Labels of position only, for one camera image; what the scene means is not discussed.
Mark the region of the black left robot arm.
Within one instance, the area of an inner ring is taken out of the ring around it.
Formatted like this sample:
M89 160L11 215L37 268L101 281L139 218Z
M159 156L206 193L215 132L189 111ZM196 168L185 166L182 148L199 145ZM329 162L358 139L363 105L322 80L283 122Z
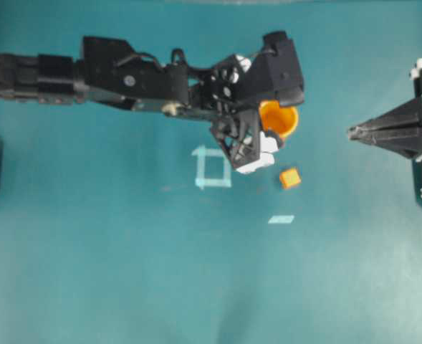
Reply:
M250 57L233 54L208 68L191 66L181 49L161 64L121 39L84 37L79 59L0 54L0 99L71 105L87 101L127 111L209 122L231 167L242 174L271 166L283 134L262 121L269 103L304 102L294 42L266 34Z

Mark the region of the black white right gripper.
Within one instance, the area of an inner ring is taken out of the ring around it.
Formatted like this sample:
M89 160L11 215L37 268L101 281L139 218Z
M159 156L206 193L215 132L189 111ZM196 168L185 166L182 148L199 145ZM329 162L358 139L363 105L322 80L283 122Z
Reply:
M383 115L352 126L350 140L415 159L422 168L422 58L410 71L415 98Z

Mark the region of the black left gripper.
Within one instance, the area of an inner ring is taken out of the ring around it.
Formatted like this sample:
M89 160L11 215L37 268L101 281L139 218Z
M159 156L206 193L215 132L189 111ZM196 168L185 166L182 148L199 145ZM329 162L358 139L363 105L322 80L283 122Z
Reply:
M274 164L284 141L264 130L254 104L276 100L280 106L304 102L304 78L293 39L285 31L263 36L259 53L232 54L211 67L187 66L188 117L219 117L212 122L215 138L231 167L249 174ZM239 86L239 99L236 86Z

